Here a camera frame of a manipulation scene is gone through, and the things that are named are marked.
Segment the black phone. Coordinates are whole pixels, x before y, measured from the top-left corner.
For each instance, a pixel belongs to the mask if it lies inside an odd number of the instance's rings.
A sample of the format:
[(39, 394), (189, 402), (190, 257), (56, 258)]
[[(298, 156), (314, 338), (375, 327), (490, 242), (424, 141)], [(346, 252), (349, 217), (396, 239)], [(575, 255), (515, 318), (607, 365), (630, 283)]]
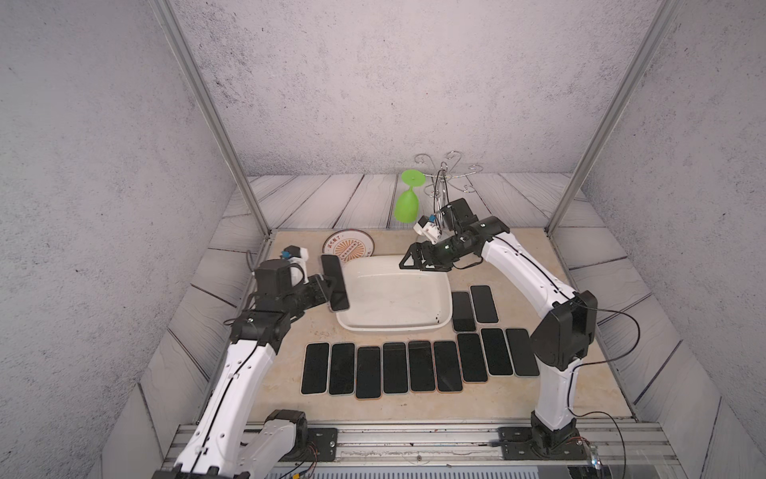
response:
[(364, 346), (357, 349), (356, 389), (357, 399), (375, 399), (382, 393), (381, 348)]
[(323, 277), (331, 284), (329, 306), (332, 311), (348, 311), (350, 307), (342, 265), (337, 255), (322, 255), (320, 258)]

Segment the mint green case phone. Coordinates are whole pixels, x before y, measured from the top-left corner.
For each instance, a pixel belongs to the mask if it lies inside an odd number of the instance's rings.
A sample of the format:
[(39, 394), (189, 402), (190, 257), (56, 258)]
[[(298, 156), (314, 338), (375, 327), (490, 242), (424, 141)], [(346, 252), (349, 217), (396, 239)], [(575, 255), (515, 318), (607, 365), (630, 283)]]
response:
[(329, 385), (330, 395), (349, 395), (355, 387), (355, 345), (337, 343), (331, 347)]

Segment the purple case phone back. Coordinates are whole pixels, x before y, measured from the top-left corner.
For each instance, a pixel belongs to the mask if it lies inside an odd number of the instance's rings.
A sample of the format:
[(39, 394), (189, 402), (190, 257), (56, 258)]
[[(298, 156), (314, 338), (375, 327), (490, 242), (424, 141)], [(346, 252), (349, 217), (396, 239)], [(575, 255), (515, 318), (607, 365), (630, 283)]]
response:
[(304, 395), (327, 391), (330, 344), (309, 343), (305, 349), (300, 392)]

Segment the grey green case phone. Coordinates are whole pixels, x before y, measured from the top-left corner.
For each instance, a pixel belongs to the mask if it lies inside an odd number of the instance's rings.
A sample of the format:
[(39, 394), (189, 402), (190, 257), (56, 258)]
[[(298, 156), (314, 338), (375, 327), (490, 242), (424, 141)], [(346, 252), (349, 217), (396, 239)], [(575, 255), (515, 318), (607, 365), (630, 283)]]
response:
[(499, 316), (495, 305), (492, 289), (488, 285), (472, 285), (470, 294), (477, 323), (495, 325)]

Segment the light green case phone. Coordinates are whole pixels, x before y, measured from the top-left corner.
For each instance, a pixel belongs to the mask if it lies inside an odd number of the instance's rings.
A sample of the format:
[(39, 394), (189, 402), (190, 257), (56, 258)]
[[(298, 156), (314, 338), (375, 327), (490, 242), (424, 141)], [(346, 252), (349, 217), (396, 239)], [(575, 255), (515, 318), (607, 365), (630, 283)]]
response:
[(409, 390), (407, 346), (404, 342), (383, 345), (383, 391), (402, 394)]

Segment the pink case phone front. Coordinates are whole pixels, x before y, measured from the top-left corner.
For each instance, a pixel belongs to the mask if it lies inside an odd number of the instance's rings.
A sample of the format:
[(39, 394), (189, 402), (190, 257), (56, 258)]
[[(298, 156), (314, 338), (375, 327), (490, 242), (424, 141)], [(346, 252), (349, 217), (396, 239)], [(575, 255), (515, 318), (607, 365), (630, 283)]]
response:
[(440, 392), (463, 390), (458, 348), (455, 341), (439, 340), (434, 345), (437, 389)]

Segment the blue purple case phone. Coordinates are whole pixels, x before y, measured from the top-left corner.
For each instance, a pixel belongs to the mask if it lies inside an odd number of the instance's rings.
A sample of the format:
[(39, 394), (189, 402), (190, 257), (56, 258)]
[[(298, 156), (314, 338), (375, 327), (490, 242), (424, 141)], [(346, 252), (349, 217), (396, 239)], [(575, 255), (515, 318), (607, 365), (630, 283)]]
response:
[(514, 374), (506, 337), (502, 329), (481, 329), (481, 337), (490, 375), (512, 376)]

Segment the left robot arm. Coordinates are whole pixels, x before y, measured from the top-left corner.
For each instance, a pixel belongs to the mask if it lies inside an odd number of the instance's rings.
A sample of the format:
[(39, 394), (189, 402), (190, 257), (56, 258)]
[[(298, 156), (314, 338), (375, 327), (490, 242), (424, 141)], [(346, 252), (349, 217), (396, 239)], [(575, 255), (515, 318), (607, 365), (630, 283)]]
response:
[(157, 478), (265, 478), (290, 455), (307, 447), (303, 412), (276, 410), (259, 434), (243, 442), (257, 389), (272, 367), (291, 325), (309, 309), (329, 302), (335, 282), (309, 275), (304, 247), (287, 247), (261, 263), (255, 291), (231, 320), (223, 370), (193, 437), (170, 470)]

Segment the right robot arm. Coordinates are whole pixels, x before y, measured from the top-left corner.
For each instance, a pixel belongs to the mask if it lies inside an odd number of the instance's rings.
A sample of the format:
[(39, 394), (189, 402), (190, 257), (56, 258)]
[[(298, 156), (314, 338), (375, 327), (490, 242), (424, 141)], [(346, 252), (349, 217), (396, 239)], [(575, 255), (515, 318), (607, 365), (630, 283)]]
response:
[(409, 247), (400, 269), (448, 273), (459, 259), (476, 255), (526, 297), (541, 319), (531, 334), (541, 385), (528, 443), (544, 458), (565, 455), (580, 435), (572, 402), (580, 368), (594, 342), (598, 300), (550, 273), (507, 225), (494, 216), (479, 219), (465, 200), (448, 203), (440, 214), (448, 219), (451, 233), (445, 236), (434, 216), (418, 219), (413, 230), (424, 241)]

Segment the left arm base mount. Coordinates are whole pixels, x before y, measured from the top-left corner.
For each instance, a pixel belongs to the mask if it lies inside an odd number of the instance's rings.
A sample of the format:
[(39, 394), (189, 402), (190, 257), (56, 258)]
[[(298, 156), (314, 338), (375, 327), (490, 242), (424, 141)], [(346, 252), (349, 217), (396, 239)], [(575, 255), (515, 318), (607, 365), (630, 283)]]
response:
[(295, 447), (279, 463), (330, 463), (336, 460), (337, 428), (309, 427), (298, 435)]

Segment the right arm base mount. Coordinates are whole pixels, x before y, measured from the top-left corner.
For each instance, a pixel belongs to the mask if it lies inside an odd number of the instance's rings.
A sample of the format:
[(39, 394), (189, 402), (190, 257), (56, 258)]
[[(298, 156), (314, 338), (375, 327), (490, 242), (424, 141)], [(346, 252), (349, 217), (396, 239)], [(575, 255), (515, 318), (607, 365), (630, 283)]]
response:
[(572, 425), (558, 430), (545, 425), (501, 427), (498, 433), (505, 460), (590, 460), (590, 451), (578, 441), (578, 429)]

